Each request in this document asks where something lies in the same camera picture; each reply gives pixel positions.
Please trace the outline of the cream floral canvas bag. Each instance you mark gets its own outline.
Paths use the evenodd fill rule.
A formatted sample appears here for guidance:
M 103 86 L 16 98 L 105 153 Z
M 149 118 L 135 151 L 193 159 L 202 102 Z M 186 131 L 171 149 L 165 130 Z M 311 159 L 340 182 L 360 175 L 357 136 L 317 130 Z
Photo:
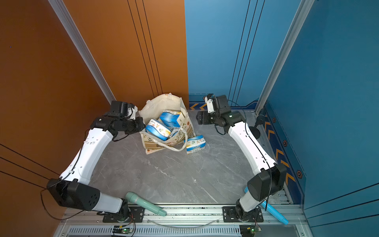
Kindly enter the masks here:
M 180 152 L 196 136 L 182 98 L 162 94 L 139 111 L 146 128 L 140 132 L 146 154 L 169 149 Z

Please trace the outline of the blue tissue pack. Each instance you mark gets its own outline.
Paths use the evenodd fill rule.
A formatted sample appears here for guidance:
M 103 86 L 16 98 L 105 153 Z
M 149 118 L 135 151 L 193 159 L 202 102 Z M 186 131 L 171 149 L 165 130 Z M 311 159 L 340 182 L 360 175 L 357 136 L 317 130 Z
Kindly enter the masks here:
M 180 128 L 185 120 L 185 116 L 180 111 L 164 110 L 159 119 L 167 127 Z
M 166 141 L 171 135 L 171 129 L 156 119 L 148 122 L 146 131 L 163 141 Z

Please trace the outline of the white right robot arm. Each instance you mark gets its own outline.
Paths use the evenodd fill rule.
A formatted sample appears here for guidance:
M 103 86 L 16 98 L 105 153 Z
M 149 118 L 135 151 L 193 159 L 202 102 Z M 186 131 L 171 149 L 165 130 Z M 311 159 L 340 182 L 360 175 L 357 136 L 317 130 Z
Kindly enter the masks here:
M 275 159 L 259 144 L 256 135 L 248 126 L 246 115 L 233 111 L 225 95 L 208 94 L 204 101 L 207 111 L 199 111 L 196 115 L 198 124 L 213 124 L 224 129 L 239 146 L 247 158 L 253 177 L 247 182 L 248 191 L 236 202 L 236 217 L 247 222 L 254 216 L 254 209 L 262 205 L 268 210 L 269 197 L 284 188 L 287 167 L 278 164 Z

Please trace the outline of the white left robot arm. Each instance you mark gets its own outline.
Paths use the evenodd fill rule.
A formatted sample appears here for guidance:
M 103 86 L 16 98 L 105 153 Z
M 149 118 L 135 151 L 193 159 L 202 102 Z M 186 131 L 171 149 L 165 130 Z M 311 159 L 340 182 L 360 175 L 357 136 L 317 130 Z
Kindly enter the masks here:
M 143 118 L 137 112 L 138 108 L 133 104 L 112 101 L 110 110 L 92 122 L 73 161 L 58 179 L 50 179 L 46 186 L 59 206 L 97 211 L 116 222 L 129 218 L 130 210 L 125 199 L 104 194 L 89 183 L 105 148 L 110 142 L 118 141 L 120 132 L 128 136 L 145 128 Z

